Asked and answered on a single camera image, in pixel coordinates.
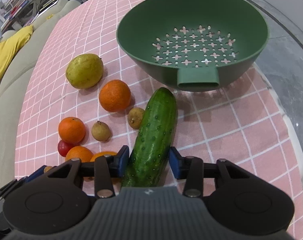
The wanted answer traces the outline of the green cucumber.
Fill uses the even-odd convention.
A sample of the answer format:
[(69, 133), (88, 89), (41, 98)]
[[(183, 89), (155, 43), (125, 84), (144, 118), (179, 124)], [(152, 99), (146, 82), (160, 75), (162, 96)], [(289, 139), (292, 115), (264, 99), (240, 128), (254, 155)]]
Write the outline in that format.
[(177, 116), (172, 92), (161, 87), (147, 103), (126, 172), (123, 187), (156, 187), (168, 159)]

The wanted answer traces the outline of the red cherry tomato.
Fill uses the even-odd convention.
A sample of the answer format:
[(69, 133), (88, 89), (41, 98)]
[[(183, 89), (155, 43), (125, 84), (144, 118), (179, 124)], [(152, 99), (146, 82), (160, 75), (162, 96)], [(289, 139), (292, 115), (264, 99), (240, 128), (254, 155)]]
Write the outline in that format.
[(73, 144), (69, 144), (63, 140), (60, 140), (60, 142), (58, 143), (58, 153), (62, 156), (62, 157), (66, 157), (66, 155), (68, 154), (68, 152), (74, 147)]

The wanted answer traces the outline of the small brown longan fruit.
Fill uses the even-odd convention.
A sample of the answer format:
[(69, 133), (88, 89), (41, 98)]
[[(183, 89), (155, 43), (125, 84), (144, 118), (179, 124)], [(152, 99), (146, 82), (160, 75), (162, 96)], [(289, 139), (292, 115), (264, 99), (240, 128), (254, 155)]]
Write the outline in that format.
[(145, 110), (140, 107), (131, 109), (128, 113), (128, 124), (133, 129), (139, 129), (144, 116)]

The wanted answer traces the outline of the large orange mandarin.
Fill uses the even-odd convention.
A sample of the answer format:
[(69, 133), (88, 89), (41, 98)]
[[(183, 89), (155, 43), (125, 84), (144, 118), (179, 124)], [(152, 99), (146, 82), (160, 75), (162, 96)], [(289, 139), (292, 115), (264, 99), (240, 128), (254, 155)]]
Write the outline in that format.
[(99, 93), (101, 106), (108, 112), (119, 112), (129, 107), (132, 94), (128, 85), (121, 80), (111, 80)]

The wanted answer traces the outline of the yellow-green pear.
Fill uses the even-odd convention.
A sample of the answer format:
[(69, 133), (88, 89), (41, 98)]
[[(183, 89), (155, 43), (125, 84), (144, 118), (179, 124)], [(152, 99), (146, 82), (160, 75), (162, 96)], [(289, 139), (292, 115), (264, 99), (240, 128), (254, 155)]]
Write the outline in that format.
[(65, 76), (76, 89), (95, 86), (103, 76), (103, 61), (96, 54), (81, 54), (70, 61)]

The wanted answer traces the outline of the pink checkered tablecloth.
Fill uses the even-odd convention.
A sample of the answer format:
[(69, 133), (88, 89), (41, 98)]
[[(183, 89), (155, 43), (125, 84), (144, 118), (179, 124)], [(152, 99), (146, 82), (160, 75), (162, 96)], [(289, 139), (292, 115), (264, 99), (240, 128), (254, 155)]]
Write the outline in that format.
[[(58, 125), (66, 117), (83, 121), (83, 146), (92, 153), (134, 146), (136, 131), (125, 111), (107, 112), (98, 100), (113, 80), (126, 83), (133, 107), (146, 107), (161, 84), (117, 44), (122, 17), (143, 0), (89, 0), (53, 29), (29, 81), (15, 146), (14, 175), (28, 176), (43, 165), (64, 162), (58, 153)], [(286, 192), (295, 215), (288, 232), (303, 239), (303, 157), (276, 94), (253, 65), (226, 88), (203, 93), (173, 91), (178, 120), (174, 146), (205, 162), (226, 158)]]

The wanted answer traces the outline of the beige sofa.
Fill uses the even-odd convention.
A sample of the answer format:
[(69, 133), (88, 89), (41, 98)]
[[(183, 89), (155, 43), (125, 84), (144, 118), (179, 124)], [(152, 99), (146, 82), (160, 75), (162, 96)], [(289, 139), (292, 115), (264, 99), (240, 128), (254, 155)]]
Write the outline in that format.
[(78, 6), (79, 1), (60, 0), (35, 20), (30, 40), (18, 51), (0, 80), (0, 188), (14, 179), (17, 129), (33, 68), (57, 22)]

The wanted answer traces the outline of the green colander bowl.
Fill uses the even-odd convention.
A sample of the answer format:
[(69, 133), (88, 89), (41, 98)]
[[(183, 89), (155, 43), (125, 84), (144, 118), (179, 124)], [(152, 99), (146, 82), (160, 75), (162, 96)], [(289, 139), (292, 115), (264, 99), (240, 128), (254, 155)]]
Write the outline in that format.
[(122, 18), (116, 37), (158, 82), (204, 92), (241, 77), (266, 46), (269, 30), (245, 0), (145, 0)]

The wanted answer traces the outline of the yellow cushion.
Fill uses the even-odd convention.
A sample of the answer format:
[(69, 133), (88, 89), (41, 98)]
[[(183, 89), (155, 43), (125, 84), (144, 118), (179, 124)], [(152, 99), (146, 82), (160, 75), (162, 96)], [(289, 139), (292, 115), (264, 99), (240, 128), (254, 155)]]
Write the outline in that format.
[(23, 48), (33, 34), (33, 25), (17, 31), (13, 36), (0, 42), (0, 80), (18, 51)]

